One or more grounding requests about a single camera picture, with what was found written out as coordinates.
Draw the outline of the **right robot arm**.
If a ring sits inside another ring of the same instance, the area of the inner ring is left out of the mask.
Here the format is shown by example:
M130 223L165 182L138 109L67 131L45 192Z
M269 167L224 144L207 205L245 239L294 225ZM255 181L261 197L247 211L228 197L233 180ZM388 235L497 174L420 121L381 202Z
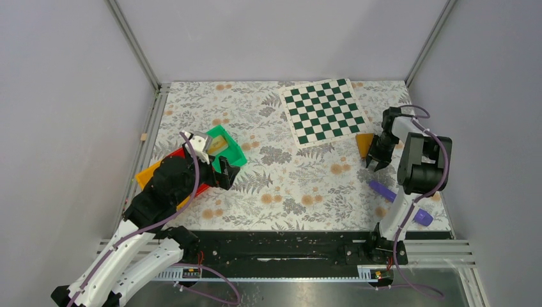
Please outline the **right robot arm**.
M374 264L407 264L403 241L419 209L418 202L442 191L449 175L451 138L436 136L414 115L403 113L402 107L383 112L382 133L373 138L366 164L376 162L376 171L386 168L398 143L404 144L397 168L399 191L390 211L363 244L364 254Z

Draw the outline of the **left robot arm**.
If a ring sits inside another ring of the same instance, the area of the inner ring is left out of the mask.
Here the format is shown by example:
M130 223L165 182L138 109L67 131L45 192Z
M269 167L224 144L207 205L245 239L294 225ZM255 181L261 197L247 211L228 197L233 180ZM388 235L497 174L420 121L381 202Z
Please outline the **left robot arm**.
M51 299L57 306L125 306L170 265L195 260L198 237L184 226L163 226L201 185L228 190L239 171L224 156L201 161L188 145L162 159L97 259L72 284L56 287Z

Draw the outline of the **orange card holder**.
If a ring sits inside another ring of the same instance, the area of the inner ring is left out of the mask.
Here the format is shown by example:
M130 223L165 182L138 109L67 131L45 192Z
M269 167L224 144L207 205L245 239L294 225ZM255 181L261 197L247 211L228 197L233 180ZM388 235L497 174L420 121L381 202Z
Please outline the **orange card holder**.
M357 148L361 159L365 159L368 156L369 148L374 138L373 133L357 134L355 137Z

